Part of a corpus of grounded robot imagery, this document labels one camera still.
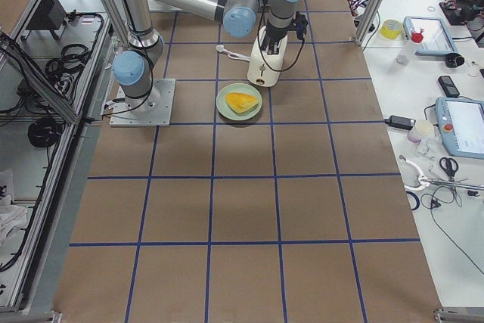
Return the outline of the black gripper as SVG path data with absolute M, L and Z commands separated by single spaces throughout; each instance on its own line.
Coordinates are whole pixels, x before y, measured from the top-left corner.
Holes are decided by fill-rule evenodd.
M 261 50 L 277 51 L 281 40 L 287 35 L 287 27 L 279 28 L 267 22 L 262 35 Z

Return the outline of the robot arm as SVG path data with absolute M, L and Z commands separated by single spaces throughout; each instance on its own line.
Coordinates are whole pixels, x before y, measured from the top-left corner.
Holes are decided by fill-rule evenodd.
M 161 93 L 153 68 L 163 53 L 162 36 L 154 29 L 150 0 L 122 0 L 127 21 L 128 50 L 116 56 L 113 74 L 124 93 L 126 112 L 139 116 L 153 111 Z M 248 80 L 271 87 L 283 67 L 287 34 L 306 40 L 306 17 L 296 10 L 299 0 L 154 0 L 223 25 L 233 37 L 243 38 L 256 27 L 257 36 L 249 58 Z

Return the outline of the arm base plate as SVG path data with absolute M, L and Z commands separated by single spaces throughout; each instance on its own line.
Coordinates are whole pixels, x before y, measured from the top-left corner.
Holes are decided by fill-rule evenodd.
M 155 79 L 148 99 L 127 99 L 115 103 L 111 127 L 169 126 L 175 95 L 175 79 Z

